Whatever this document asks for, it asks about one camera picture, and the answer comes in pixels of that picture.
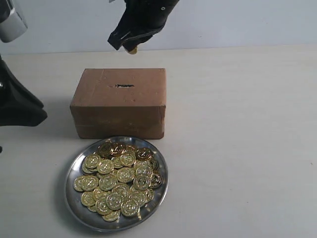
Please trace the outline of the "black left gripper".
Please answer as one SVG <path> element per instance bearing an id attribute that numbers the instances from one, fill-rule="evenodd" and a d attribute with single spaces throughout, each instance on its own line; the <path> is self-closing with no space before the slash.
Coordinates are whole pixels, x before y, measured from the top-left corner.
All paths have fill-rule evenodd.
<path id="1" fill-rule="evenodd" d="M 125 0 L 126 10 L 117 27 L 110 34 L 108 43 L 117 51 L 124 47 L 133 51 L 132 31 L 161 31 L 178 0 Z"/>

